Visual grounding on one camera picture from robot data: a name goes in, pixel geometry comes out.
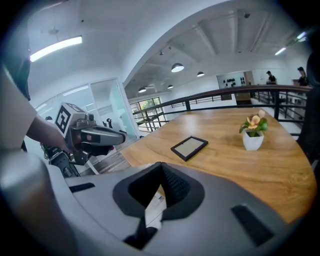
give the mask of ceiling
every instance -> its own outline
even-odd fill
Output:
[[[116,42],[126,32],[143,0],[68,0],[35,13],[28,20],[31,53],[74,36],[108,36]],[[50,30],[57,29],[57,34]]]
[[[169,91],[170,84],[188,82],[182,78],[186,73],[201,71],[194,70],[199,64],[221,56],[274,56],[298,32],[294,21],[272,1],[233,0],[218,4],[211,15],[173,37],[146,61],[126,85],[126,95],[131,99]],[[182,63],[184,70],[171,72],[174,63]],[[147,91],[138,94],[140,87],[147,87]]]

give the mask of metal railing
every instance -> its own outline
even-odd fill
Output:
[[[138,121],[138,127],[147,128],[142,130],[143,132],[153,132],[160,128],[163,124],[169,122],[169,120],[160,120],[159,117],[165,117],[167,115],[179,114],[188,111],[200,111],[200,110],[214,110],[214,109],[231,109],[231,108],[256,108],[256,107],[269,107],[274,109],[273,117],[279,122],[295,123],[298,126],[302,126],[304,122],[304,109],[306,108],[307,97],[304,94],[311,90],[310,87],[299,87],[292,85],[252,85],[231,87],[225,89],[212,90],[207,92],[190,95],[187,97],[177,98],[170,100],[137,112],[133,115],[142,114],[143,121]],[[255,98],[259,101],[259,104],[241,104],[241,105],[225,105],[225,106],[212,106],[204,108],[191,109],[193,104],[201,104],[204,102],[222,101],[223,95],[250,93],[251,98]],[[158,114],[148,115],[148,112],[154,109],[171,106],[185,107],[184,110],[162,112]],[[279,119],[279,114],[283,114],[284,118]],[[291,133],[293,136],[298,136],[297,133]]]

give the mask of ceiling light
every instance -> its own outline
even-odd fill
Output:
[[[46,105],[47,105],[47,104],[44,103],[44,104],[42,104],[41,106],[38,106],[38,107],[35,109],[35,111],[38,112],[40,109],[43,109]]]
[[[196,76],[199,78],[199,77],[203,77],[204,75],[205,75],[205,73],[200,71]]]
[[[302,32],[300,35],[298,35],[296,37],[296,39],[300,40],[301,38],[303,38],[307,33],[306,32]]]
[[[66,93],[63,94],[63,96],[68,96],[70,94],[74,94],[76,92],[79,92],[79,91],[82,91],[82,90],[85,90],[85,89],[88,89],[88,85],[80,87],[80,88],[76,88],[76,89],[73,89],[73,90],[70,90],[70,91],[67,91]]]
[[[138,92],[139,92],[139,93],[144,93],[146,90],[147,90],[147,89],[146,89],[145,87],[141,87]]]
[[[283,47],[282,49],[278,50],[275,55],[279,55],[280,53],[284,52],[286,50],[286,47]]]
[[[171,68],[171,72],[179,72],[181,70],[183,70],[185,67],[181,64],[181,63],[175,63],[173,64],[172,68]]]
[[[52,52],[55,52],[57,50],[60,50],[62,48],[68,47],[68,46],[73,46],[73,45],[77,45],[77,44],[81,44],[82,43],[82,36],[77,36],[74,38],[70,38],[61,42],[57,42],[55,44],[52,44],[46,48],[43,48],[40,51],[37,51],[36,53],[32,54],[30,56],[30,61],[31,62],[35,62],[36,60],[40,59],[41,57],[50,54]]]
[[[307,38],[306,38],[306,37],[302,37],[302,38],[299,40],[300,43],[301,43],[301,42],[304,42],[304,41],[307,41]]]
[[[45,113],[47,113],[47,112],[49,112],[50,110],[53,110],[54,108],[53,107],[50,107],[48,110],[46,110],[45,112],[43,112],[42,114],[41,114],[41,116],[43,116]]]

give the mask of white wall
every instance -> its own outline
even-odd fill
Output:
[[[241,78],[244,78],[244,77],[245,77],[245,74],[243,72],[234,72],[234,73],[218,75],[217,79],[219,82],[220,89],[224,89],[224,88],[231,88],[232,83],[235,83],[234,87],[245,86],[245,84],[241,84]],[[235,81],[228,82],[228,79],[234,79]]]

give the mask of glass door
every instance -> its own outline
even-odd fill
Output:
[[[91,84],[92,95],[103,125],[136,136],[116,79]]]

